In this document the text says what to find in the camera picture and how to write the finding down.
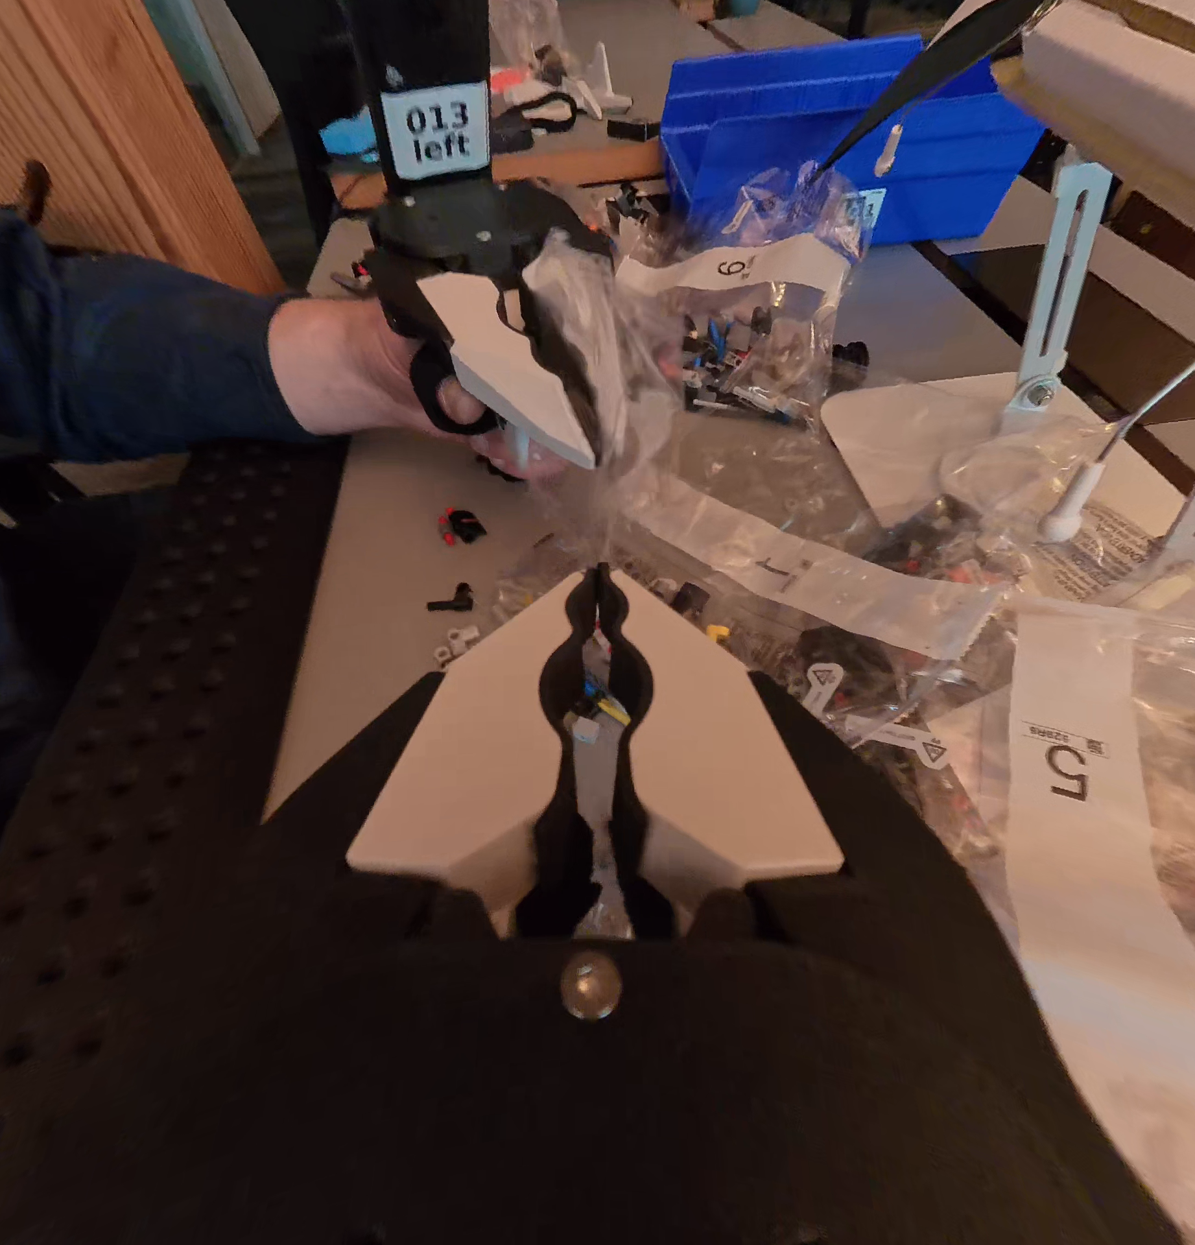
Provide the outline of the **dark perforated panel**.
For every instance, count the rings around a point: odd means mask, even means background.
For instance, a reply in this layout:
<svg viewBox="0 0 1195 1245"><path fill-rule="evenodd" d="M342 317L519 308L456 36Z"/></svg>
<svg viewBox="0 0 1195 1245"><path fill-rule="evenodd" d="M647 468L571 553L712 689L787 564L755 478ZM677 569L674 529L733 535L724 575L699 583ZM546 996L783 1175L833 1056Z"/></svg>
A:
<svg viewBox="0 0 1195 1245"><path fill-rule="evenodd" d="M91 1060L260 820L348 444L206 447L146 528L2 842L0 1077Z"/></svg>

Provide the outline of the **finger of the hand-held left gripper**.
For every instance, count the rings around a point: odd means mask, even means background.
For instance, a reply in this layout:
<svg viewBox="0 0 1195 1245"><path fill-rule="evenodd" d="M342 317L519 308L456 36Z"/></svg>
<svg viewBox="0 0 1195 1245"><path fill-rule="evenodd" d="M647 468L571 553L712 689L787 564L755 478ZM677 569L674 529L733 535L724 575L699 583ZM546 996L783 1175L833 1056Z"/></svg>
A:
<svg viewBox="0 0 1195 1245"><path fill-rule="evenodd" d="M549 232L521 283L544 361L565 380L595 458L617 458L630 397L609 247L591 232Z"/></svg>
<svg viewBox="0 0 1195 1245"><path fill-rule="evenodd" d="M523 439L583 469L599 451L583 421L583 403L563 376L540 361L531 337L508 325L503 294L487 276L438 272L417 282L444 328L458 380Z"/></svg>

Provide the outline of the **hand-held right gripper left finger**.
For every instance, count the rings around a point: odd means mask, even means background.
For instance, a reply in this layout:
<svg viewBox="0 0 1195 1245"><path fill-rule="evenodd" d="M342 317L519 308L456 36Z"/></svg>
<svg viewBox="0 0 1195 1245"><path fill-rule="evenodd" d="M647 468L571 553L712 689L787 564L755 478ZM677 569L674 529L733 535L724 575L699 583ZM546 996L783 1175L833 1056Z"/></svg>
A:
<svg viewBox="0 0 1195 1245"><path fill-rule="evenodd" d="M601 892L565 717L584 690L599 568L574 572L451 663L351 847L363 874L428 879L567 938Z"/></svg>

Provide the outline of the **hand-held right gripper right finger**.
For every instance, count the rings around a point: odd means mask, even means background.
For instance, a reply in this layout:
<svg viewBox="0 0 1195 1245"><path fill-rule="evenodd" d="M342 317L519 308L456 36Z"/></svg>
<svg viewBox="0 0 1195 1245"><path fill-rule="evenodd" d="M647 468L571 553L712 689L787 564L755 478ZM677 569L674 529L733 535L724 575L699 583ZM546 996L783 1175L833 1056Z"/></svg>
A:
<svg viewBox="0 0 1195 1245"><path fill-rule="evenodd" d="M672 938L722 890L838 874L842 850L745 665L605 565L601 628L628 715L609 836L634 935Z"/></svg>

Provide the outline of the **clear bag with white label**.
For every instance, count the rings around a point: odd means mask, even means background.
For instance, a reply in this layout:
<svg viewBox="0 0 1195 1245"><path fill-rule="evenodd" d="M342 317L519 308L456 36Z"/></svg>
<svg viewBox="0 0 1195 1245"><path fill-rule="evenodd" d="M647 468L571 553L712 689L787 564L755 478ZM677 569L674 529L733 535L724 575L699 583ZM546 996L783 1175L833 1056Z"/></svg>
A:
<svg viewBox="0 0 1195 1245"><path fill-rule="evenodd" d="M870 661L838 668L830 721L969 871L1074 1085L1195 1242L1195 590L1023 603L898 720Z"/></svg>

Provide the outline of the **person's left hand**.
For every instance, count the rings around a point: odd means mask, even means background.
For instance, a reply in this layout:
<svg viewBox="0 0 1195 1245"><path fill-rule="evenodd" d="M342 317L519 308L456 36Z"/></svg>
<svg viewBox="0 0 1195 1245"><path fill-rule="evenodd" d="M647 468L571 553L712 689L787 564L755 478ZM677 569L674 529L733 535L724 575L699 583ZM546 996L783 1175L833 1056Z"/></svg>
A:
<svg viewBox="0 0 1195 1245"><path fill-rule="evenodd" d="M296 422L321 436L398 429L471 449L509 475L549 479L569 462L546 449L517 458L508 430L464 437L437 428L410 380L423 342L396 333L380 303L294 298L267 329L274 379Z"/></svg>

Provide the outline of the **wooden panel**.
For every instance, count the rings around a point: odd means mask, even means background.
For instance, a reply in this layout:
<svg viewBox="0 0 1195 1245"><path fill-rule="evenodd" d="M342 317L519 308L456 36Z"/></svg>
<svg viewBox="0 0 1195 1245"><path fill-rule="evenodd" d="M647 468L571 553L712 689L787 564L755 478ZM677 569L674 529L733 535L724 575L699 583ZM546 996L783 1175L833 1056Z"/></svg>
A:
<svg viewBox="0 0 1195 1245"><path fill-rule="evenodd" d="M46 166L46 240L285 283L142 3L0 1L0 205Z"/></svg>

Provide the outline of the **brown cardboard strip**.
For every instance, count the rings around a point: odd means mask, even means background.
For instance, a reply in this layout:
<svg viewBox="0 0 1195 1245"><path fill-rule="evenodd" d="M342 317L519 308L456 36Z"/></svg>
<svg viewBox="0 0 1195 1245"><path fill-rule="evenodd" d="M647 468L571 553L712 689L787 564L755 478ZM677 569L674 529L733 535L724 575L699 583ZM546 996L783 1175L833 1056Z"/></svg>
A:
<svg viewBox="0 0 1195 1245"><path fill-rule="evenodd" d="M617 139L603 147L534 150L495 157L499 182L544 179L559 185L610 185L663 176L660 141L633 143ZM373 210L387 196L380 172L331 175L331 186L344 210Z"/></svg>

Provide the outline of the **white pointed plastic object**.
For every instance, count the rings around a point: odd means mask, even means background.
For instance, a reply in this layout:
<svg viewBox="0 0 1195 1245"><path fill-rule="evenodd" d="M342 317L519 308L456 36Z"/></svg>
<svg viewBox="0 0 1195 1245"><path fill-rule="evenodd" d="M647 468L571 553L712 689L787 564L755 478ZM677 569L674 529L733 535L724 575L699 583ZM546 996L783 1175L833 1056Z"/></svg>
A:
<svg viewBox="0 0 1195 1245"><path fill-rule="evenodd" d="M590 64L573 73L563 73L563 89L580 111L595 121L628 116L633 97L615 90L606 43L598 40Z"/></svg>

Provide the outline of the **clear bag of dark pieces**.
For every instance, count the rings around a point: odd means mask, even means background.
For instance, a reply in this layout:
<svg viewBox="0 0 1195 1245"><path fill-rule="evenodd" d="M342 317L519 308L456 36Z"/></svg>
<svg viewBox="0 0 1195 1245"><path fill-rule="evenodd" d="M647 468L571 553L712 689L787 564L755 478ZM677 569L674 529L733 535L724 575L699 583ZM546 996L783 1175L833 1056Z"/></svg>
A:
<svg viewBox="0 0 1195 1245"><path fill-rule="evenodd" d="M624 222L619 280L680 322L684 404L791 425L869 369L833 361L838 307L886 192L816 164L770 168L659 229Z"/></svg>

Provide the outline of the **blue plastic bin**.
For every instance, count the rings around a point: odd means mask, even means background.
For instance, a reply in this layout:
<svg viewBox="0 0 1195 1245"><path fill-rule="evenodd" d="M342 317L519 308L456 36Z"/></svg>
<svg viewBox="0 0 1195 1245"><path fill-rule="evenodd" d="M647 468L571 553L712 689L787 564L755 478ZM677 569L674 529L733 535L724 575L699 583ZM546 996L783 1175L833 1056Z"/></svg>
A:
<svg viewBox="0 0 1195 1245"><path fill-rule="evenodd" d="M923 48L913 33L677 61L660 121L674 212L705 215L756 175L823 164ZM1001 93L988 59L912 108L880 176L874 164L898 121L837 164L865 200L874 246L981 235L1044 133Z"/></svg>

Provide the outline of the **beige book stand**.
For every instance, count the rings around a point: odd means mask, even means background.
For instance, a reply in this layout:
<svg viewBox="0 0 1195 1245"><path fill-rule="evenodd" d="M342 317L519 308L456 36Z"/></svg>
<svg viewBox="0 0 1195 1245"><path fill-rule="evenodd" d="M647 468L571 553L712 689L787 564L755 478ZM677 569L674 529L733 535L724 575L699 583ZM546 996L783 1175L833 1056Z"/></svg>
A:
<svg viewBox="0 0 1195 1245"><path fill-rule="evenodd" d="M1195 1L1059 3L994 75L1012 101L1195 232Z"/></svg>

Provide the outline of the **black lego subassembly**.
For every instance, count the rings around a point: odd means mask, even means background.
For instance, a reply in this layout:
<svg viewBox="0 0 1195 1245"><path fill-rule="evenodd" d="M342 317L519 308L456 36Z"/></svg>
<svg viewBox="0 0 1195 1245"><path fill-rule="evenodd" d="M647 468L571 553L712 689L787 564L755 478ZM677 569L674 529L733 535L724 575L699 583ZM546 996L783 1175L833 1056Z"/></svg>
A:
<svg viewBox="0 0 1195 1245"><path fill-rule="evenodd" d="M659 229L670 217L670 193L665 185L644 187L633 182L620 183L619 189L605 200L612 233L619 235L624 222Z"/></svg>

